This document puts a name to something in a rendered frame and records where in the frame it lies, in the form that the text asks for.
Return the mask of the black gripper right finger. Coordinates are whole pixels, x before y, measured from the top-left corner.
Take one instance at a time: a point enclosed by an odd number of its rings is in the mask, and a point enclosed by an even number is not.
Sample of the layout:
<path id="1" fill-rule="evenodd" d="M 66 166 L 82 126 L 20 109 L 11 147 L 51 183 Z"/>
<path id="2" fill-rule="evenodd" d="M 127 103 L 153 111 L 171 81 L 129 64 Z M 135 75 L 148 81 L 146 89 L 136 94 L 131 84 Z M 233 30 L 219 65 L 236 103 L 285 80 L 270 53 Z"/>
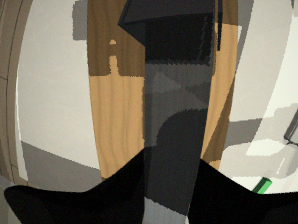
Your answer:
<path id="1" fill-rule="evenodd" d="M 293 224 L 298 222 L 298 192 L 251 192 L 201 159 L 188 220 L 189 224 Z"/>

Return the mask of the wooden board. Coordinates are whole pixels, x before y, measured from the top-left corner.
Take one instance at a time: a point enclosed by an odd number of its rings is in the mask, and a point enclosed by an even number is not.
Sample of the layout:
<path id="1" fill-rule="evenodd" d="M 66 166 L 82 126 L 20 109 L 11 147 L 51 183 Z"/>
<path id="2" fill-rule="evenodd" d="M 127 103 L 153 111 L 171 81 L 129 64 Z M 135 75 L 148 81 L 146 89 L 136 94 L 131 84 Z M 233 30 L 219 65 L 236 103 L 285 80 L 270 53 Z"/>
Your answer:
<path id="1" fill-rule="evenodd" d="M 221 48 L 218 0 L 214 20 L 212 91 L 201 159 L 220 171 L 233 104 L 238 48 L 238 0 L 222 0 Z M 88 69 L 92 120 L 102 183 L 145 148 L 145 47 L 117 26 L 126 0 L 88 0 Z"/>

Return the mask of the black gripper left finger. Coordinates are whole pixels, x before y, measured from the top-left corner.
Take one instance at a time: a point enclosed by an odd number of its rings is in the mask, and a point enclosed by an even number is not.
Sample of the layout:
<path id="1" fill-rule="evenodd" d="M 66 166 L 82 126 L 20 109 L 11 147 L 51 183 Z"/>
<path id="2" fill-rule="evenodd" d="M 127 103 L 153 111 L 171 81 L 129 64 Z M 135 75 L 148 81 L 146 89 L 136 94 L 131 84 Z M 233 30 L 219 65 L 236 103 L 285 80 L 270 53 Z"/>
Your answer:
<path id="1" fill-rule="evenodd" d="M 145 148 L 86 192 L 12 185 L 4 189 L 4 196 L 21 224 L 142 224 Z"/>

